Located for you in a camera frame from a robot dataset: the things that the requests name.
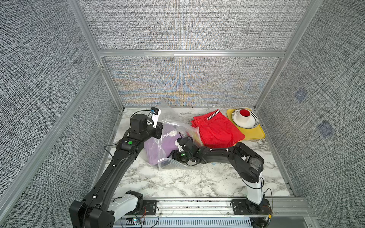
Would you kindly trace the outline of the red striped waistband shorts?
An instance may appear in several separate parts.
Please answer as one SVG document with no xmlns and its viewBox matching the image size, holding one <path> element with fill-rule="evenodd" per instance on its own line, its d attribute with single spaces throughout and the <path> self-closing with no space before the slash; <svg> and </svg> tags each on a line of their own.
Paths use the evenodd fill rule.
<svg viewBox="0 0 365 228">
<path fill-rule="evenodd" d="M 232 147 L 245 135 L 220 110 L 195 116 L 192 127 L 199 129 L 202 143 L 210 148 Z"/>
</svg>

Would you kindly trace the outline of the purple garment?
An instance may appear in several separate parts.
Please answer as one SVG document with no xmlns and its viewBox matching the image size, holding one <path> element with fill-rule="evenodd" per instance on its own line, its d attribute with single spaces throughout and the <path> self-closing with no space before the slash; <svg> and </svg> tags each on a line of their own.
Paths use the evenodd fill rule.
<svg viewBox="0 0 365 228">
<path fill-rule="evenodd" d="M 171 131 L 177 131 L 175 126 L 170 124 L 164 124 L 162 130 L 162 136 L 160 139 L 150 138 L 144 144 L 147 154 L 147 162 L 150 165 L 157 165 L 162 159 L 167 158 L 172 150 L 178 149 L 175 145 L 175 141 L 180 138 L 180 134 L 174 137 L 170 137 L 169 133 Z"/>
</svg>

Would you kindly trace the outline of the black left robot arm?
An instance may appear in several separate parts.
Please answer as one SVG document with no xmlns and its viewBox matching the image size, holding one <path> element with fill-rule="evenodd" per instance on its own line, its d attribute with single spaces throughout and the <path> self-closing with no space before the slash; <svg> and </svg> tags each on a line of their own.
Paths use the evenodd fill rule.
<svg viewBox="0 0 365 228">
<path fill-rule="evenodd" d="M 122 177 L 137 159 L 150 138 L 160 139 L 163 124 L 158 121 L 161 110 L 152 107 L 148 115 L 135 113 L 130 118 L 130 127 L 118 141 L 112 161 L 90 192 L 81 201 L 74 201 L 69 214 L 74 228 L 111 228 L 115 220 L 142 208 L 143 196 L 127 192 L 118 201 L 118 207 L 110 202 Z"/>
</svg>

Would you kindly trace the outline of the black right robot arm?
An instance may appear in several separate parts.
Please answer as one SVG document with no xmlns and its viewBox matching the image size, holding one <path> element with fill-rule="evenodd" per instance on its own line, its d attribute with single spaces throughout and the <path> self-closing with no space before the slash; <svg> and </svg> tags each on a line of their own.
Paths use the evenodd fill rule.
<svg viewBox="0 0 365 228">
<path fill-rule="evenodd" d="M 264 159 L 242 142 L 232 147 L 210 148 L 207 146 L 198 147 L 191 137 L 178 138 L 175 142 L 178 149 L 173 150 L 169 158 L 188 166 L 196 166 L 208 163 L 230 164 L 243 183 L 247 186 L 247 196 L 243 205 L 236 206 L 243 208 L 250 214 L 263 211 L 265 204 L 265 193 L 263 191 L 264 180 Z"/>
</svg>

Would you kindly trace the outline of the yellow garment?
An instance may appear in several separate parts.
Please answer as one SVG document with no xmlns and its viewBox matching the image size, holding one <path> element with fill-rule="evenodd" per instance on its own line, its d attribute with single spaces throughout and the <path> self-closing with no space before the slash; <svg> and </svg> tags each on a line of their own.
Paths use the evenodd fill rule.
<svg viewBox="0 0 365 228">
<path fill-rule="evenodd" d="M 192 136 L 194 142 L 197 144 L 198 147 L 202 147 L 203 146 L 203 143 L 201 141 L 201 137 L 200 137 L 200 134 L 199 133 L 193 133 L 193 136 Z"/>
</svg>

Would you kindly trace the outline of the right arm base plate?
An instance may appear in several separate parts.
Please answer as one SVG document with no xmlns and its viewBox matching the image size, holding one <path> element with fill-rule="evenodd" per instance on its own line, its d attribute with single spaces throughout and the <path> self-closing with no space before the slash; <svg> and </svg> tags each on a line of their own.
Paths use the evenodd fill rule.
<svg viewBox="0 0 365 228">
<path fill-rule="evenodd" d="M 260 204 L 255 204 L 248 199 L 233 199 L 230 204 L 235 215 L 269 215 L 272 208 L 267 199 Z"/>
</svg>

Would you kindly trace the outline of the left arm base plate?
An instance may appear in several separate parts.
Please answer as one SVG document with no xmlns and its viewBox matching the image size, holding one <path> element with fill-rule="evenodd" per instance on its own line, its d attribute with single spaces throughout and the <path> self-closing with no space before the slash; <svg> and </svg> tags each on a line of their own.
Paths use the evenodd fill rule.
<svg viewBox="0 0 365 228">
<path fill-rule="evenodd" d="M 134 211 L 127 213 L 126 215 L 156 215 L 157 200 L 143 200 L 141 206 L 137 206 Z"/>
</svg>

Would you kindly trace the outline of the clear plastic vacuum bag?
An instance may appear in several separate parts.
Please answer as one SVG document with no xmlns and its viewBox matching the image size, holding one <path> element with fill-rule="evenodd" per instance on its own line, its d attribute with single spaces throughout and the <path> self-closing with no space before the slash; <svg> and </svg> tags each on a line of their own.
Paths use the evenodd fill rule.
<svg viewBox="0 0 365 228">
<path fill-rule="evenodd" d="M 157 106 L 161 110 L 159 121 L 163 124 L 160 139 L 150 138 L 144 144 L 142 159 L 162 171 L 171 169 L 200 170 L 201 164 L 191 161 L 191 156 L 178 147 L 179 138 L 188 138 L 198 147 L 203 146 L 199 127 L 187 124 L 166 102 Z"/>
</svg>

